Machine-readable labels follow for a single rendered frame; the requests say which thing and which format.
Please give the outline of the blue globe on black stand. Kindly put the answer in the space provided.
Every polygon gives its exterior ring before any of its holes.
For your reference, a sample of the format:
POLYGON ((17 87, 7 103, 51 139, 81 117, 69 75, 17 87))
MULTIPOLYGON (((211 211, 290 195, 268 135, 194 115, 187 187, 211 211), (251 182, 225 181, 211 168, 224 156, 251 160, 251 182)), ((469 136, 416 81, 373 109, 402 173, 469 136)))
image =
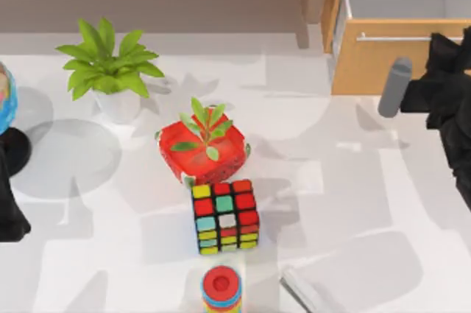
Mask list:
POLYGON ((10 177, 28 163, 32 144, 22 130, 12 126, 18 110, 18 93, 11 71, 0 62, 0 159, 10 177))

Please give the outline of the white book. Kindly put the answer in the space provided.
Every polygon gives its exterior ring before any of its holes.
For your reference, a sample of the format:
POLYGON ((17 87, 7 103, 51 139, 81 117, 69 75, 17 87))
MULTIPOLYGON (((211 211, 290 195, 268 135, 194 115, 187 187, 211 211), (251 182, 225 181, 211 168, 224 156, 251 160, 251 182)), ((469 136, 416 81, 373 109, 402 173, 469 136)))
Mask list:
POLYGON ((328 302, 294 269, 282 270, 280 284, 306 313, 334 313, 328 302))

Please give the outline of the large colourful puzzle cube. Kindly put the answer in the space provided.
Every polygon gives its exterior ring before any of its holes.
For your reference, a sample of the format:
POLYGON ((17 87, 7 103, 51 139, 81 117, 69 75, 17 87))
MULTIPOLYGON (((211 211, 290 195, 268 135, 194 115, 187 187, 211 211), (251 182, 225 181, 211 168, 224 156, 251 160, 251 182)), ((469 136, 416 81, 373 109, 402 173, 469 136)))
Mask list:
POLYGON ((191 198, 201 255, 258 245, 260 217, 251 180, 193 186, 191 198))

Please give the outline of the pale wooden drawer front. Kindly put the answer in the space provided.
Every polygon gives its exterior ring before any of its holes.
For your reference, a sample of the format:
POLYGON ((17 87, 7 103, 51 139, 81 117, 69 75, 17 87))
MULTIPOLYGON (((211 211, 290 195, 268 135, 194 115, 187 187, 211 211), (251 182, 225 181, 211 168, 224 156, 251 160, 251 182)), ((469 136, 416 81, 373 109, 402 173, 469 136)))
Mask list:
POLYGON ((333 95, 379 95, 386 83, 388 71, 398 57, 412 62, 412 77, 425 73, 428 59, 427 42, 358 42, 367 36, 430 36, 441 33, 459 42, 463 29, 471 26, 468 19, 348 19, 341 36, 336 57, 331 93, 333 95))

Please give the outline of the stack of coloured rings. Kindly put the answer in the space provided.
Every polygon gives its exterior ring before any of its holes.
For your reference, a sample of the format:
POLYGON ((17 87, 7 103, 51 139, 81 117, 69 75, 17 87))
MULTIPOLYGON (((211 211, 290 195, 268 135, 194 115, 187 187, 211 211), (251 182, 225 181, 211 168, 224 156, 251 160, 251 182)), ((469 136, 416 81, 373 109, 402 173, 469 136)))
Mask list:
POLYGON ((241 278, 232 267, 209 269, 202 278, 201 292, 205 313, 242 313, 241 278))

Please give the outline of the plant in red pot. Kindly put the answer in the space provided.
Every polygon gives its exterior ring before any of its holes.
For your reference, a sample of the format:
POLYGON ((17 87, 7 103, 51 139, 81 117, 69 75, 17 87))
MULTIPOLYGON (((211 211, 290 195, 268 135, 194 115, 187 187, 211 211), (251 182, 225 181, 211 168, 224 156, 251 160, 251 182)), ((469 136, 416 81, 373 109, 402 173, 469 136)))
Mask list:
POLYGON ((193 97, 191 109, 155 133, 160 154, 188 188, 222 182, 245 164, 251 146, 226 115, 225 104, 204 106, 193 97))

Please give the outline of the green plant in white pot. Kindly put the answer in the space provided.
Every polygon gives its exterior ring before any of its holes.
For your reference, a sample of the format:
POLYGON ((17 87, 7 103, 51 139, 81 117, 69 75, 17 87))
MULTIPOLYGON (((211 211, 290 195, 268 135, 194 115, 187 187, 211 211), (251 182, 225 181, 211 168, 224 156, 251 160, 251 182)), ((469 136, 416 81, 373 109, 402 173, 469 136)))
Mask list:
POLYGON ((74 101, 91 92, 101 112, 116 124, 133 121, 141 100, 150 97, 143 76, 163 78, 153 60, 159 54, 141 43, 144 31, 134 29, 116 42, 113 24, 102 17, 95 27, 78 20, 82 42, 65 44, 56 50, 71 59, 63 69, 70 72, 67 89, 74 101))

